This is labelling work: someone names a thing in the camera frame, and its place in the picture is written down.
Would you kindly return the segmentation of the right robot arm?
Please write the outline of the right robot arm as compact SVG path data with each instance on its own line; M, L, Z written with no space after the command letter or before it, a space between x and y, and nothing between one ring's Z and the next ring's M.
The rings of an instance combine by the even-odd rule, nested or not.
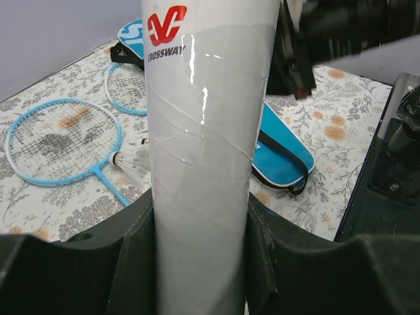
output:
M266 93L306 98L315 65L417 34L418 1L281 1Z

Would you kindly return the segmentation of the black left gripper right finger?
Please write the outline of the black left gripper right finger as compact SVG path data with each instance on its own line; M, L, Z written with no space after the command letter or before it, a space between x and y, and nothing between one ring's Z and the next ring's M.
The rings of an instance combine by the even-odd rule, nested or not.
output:
M325 240L248 201L251 314L418 314L419 238Z

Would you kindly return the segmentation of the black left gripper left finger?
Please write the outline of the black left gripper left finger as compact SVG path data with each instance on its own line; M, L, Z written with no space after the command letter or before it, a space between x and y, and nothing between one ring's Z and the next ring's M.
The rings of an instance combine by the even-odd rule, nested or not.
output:
M151 191L67 241L1 236L2 314L153 314Z

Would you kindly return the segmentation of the white shuttlecock tube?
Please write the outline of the white shuttlecock tube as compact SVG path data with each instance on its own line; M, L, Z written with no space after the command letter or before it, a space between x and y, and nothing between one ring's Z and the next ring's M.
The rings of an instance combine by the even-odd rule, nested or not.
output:
M156 313L243 314L278 1L143 1Z

